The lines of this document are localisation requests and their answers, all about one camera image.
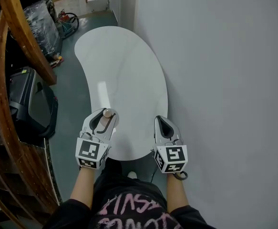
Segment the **black pants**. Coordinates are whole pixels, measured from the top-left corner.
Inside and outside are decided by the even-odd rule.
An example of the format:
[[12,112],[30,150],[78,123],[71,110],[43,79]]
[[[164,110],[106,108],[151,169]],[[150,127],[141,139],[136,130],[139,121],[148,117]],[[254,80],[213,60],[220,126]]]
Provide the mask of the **black pants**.
[[156,185],[123,176],[121,162],[107,158],[102,174],[94,183],[94,197],[99,198],[101,194],[115,193],[116,191],[117,193],[133,192],[147,195],[166,209],[166,199]]

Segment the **wooden post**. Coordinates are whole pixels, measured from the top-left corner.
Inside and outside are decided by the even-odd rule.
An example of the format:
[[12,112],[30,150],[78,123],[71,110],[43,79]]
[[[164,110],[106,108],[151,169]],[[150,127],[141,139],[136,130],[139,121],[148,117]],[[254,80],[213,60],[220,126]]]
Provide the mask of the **wooden post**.
[[11,33],[37,73],[49,84],[56,84],[56,75],[37,44],[26,21],[20,0],[0,0]]

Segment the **shoe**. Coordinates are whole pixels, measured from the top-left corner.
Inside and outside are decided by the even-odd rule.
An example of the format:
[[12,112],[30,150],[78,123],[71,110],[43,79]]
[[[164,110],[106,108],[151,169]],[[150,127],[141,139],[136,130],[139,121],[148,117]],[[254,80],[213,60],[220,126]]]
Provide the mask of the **shoe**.
[[131,179],[137,179],[137,174],[133,171],[129,172],[127,177],[131,178]]

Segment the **marble tabletop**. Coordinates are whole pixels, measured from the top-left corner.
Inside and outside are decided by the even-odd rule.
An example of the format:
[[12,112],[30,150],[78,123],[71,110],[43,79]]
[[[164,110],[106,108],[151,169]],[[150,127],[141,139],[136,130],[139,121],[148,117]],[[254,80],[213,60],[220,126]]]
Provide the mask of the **marble tabletop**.
[[154,118],[167,117],[165,79],[153,51],[135,33],[106,26],[81,36],[75,55],[87,79],[92,111],[106,107],[118,112],[109,157],[134,160],[149,154]]

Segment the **plastic wrap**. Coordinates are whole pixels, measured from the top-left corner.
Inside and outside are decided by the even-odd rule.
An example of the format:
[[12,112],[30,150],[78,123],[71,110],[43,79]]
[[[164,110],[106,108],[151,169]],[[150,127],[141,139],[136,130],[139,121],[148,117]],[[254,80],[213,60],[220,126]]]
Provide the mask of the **plastic wrap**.
[[39,1],[26,7],[24,14],[41,51],[48,60],[51,59],[54,54],[59,52],[61,39],[45,1]]

